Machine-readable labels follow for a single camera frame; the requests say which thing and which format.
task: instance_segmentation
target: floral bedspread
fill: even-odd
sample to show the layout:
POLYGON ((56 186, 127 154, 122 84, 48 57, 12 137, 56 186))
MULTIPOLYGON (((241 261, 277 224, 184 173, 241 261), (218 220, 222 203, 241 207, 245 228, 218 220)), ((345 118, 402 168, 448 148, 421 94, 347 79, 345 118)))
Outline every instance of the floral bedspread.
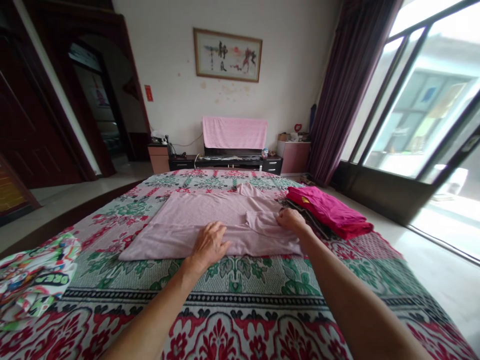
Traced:
MULTIPOLYGON (((0 332, 2 359, 98 358, 179 269, 181 260, 118 256, 172 192, 235 192, 249 182, 282 201, 300 184, 266 172, 178 170, 154 175, 73 227, 83 246, 60 301, 33 325, 0 332)), ((402 256, 375 232, 323 239, 435 359, 475 359, 402 256)), ((171 327, 162 359, 350 359, 308 258, 229 256, 200 279, 171 327)))

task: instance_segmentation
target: red paper sign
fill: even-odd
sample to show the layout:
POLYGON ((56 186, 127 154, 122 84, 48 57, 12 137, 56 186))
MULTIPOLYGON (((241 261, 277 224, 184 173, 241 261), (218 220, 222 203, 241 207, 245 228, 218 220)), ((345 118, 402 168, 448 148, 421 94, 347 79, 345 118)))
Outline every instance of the red paper sign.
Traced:
POLYGON ((152 88, 150 85, 145 85, 145 92, 146 92, 146 99, 150 102, 154 100, 154 97, 152 96, 152 88))

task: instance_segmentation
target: hand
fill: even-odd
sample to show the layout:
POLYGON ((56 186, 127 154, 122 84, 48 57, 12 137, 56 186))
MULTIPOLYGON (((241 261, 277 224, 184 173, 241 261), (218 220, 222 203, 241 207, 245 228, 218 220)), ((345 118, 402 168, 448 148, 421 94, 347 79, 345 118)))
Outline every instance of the hand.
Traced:
POLYGON ((278 214, 276 221, 282 228, 291 230, 296 234, 308 227, 303 216, 300 215, 297 210, 290 208, 283 208, 280 210, 280 214, 278 214))
POLYGON ((203 274, 210 266, 225 256, 228 248, 232 245, 231 241, 222 243, 225 230, 227 227, 220 221, 209 222, 200 230, 190 257, 196 272, 203 274))

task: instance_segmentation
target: calligraphy painting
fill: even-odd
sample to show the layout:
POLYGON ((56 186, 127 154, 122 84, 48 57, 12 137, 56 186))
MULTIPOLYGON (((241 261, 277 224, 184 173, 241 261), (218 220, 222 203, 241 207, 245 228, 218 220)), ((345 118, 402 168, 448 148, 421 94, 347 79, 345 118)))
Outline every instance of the calligraphy painting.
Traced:
POLYGON ((197 76, 259 82, 262 40, 193 29, 197 76))

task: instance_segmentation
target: pink towel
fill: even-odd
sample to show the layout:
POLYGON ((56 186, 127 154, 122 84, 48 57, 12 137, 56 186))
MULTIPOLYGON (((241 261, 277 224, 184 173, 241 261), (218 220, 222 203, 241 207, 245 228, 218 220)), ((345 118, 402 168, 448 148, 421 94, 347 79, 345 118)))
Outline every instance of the pink towel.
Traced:
POLYGON ((204 116, 203 142, 207 148, 263 149, 268 122, 262 119, 204 116))
POLYGON ((226 225, 227 255, 303 255, 297 236, 276 221, 282 206, 249 183, 237 193, 173 192, 119 260, 182 259, 192 254, 200 228, 219 220, 226 225))

